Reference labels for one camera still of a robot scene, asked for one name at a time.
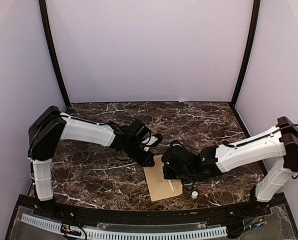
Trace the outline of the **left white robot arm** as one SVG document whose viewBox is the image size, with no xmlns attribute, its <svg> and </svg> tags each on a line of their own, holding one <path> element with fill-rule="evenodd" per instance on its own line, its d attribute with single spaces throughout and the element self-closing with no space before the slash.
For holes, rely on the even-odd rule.
<svg viewBox="0 0 298 240">
<path fill-rule="evenodd" d="M 73 117 L 52 105 L 29 127 L 28 136 L 35 193 L 41 201 L 40 210 L 49 218 L 59 214 L 59 206 L 51 200 L 51 163 L 60 141 L 80 141 L 121 151 L 142 167 L 155 164 L 150 147 L 157 139 L 139 119 L 121 126 L 114 122 L 97 123 Z"/>
</svg>

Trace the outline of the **brown kraft envelope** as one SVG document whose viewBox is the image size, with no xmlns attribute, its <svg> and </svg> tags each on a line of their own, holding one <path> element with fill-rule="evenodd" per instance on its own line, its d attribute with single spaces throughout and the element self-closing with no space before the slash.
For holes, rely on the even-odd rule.
<svg viewBox="0 0 298 240">
<path fill-rule="evenodd" d="M 183 186 L 180 180 L 171 180 L 175 188 L 175 192 L 172 192 L 168 180 L 163 178 L 161 157 L 161 155 L 154 156 L 155 165 L 143 168 L 152 202 L 177 197 L 183 193 Z"/>
</svg>

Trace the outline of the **white glue bottle cap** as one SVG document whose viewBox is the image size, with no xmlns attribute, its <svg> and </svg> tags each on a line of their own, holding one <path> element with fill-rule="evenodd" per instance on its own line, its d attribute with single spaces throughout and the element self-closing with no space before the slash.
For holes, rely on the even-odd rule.
<svg viewBox="0 0 298 240">
<path fill-rule="evenodd" d="M 191 198 L 192 199 L 196 199 L 198 197 L 198 192 L 197 191 L 193 191 L 192 193 L 191 193 Z"/>
</svg>

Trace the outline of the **white letter paper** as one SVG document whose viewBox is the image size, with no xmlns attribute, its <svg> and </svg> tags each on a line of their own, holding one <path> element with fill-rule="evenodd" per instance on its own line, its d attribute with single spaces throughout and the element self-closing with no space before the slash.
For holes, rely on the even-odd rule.
<svg viewBox="0 0 298 240">
<path fill-rule="evenodd" d="M 172 183 L 172 181 L 170 179 L 168 180 L 168 183 L 169 183 L 169 186 L 170 186 L 172 192 L 174 193 L 175 192 L 175 188 L 174 188 L 173 183 Z"/>
</svg>

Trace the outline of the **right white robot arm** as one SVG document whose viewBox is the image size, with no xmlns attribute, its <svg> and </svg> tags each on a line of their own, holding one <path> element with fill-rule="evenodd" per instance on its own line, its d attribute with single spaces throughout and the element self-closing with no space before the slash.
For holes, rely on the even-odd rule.
<svg viewBox="0 0 298 240">
<path fill-rule="evenodd" d="M 277 158 L 276 163 L 255 187 L 244 213 L 254 217 L 274 194 L 298 173 L 298 124 L 287 117 L 267 131 L 247 139 L 207 147 L 198 155 L 173 141 L 161 157 L 166 180 L 202 182 L 246 164 Z"/>
</svg>

